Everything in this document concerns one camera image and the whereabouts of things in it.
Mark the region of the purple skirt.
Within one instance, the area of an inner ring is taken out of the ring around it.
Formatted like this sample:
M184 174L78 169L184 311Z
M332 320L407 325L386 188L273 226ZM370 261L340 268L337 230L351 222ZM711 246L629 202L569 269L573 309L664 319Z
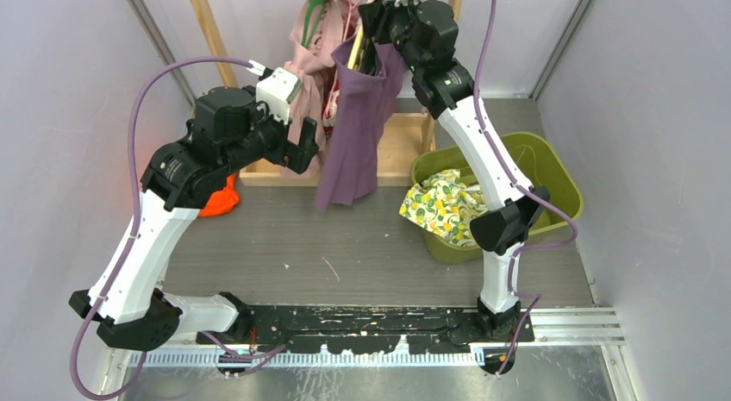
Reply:
M378 188L378 144L407 71L393 45L377 44L376 72L357 72L347 66L353 47L350 39L331 53L341 94L316 189L315 207L321 213L331 204L351 205Z

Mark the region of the green plastic basket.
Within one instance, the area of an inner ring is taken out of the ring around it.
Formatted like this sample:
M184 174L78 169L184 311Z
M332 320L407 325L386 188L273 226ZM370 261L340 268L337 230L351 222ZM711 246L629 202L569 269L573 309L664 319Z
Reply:
M582 195L550 144L528 132L503 135L501 139L510 157L531 183L546 187L550 192L550 203L571 219L577 220L584 207ZM454 146L417 157L410 170L412 186L434 173L450 168L465 169L476 179L460 149ZM429 253L441 263L454 265L482 258L482 250L478 245L451 246L436 235L421 230Z

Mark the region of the yellow hanger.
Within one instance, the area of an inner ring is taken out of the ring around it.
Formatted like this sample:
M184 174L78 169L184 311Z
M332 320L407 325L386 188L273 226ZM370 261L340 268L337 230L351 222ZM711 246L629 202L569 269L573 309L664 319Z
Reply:
M347 68L370 76L378 73L378 54L372 40L364 33L362 20L357 24Z

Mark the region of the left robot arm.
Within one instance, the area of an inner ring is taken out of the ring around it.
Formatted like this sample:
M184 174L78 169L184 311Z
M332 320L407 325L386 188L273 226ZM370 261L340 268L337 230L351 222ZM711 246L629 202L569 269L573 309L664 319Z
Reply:
M107 346L146 352L189 333L202 342L248 338L252 315L234 294L182 297L162 291L159 280L183 233L229 176L258 160L296 173L309 167L319 150L315 121L303 120L298 142L288 138L298 91L292 82L216 87L196 100L186 135L153 154L142 174L131 236L95 285L69 300L97 324Z

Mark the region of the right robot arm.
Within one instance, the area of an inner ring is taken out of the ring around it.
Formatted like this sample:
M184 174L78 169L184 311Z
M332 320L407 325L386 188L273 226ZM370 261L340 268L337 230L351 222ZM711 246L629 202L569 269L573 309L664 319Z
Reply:
M502 340L521 315L515 292L518 253L550 200L509 156L489 122L472 75L455 56L459 26L438 0L369 0L359 6L363 35L391 44L412 74L418 101L457 143L477 178L487 211L470 223L482 250L484 284L475 322L489 341Z

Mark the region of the lemon print skirt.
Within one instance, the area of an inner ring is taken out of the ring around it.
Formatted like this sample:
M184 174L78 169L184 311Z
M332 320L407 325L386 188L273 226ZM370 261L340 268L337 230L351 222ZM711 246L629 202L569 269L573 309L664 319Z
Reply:
M488 211L476 179L465 169L434 173L407 190L399 215L455 247L475 247L469 223Z

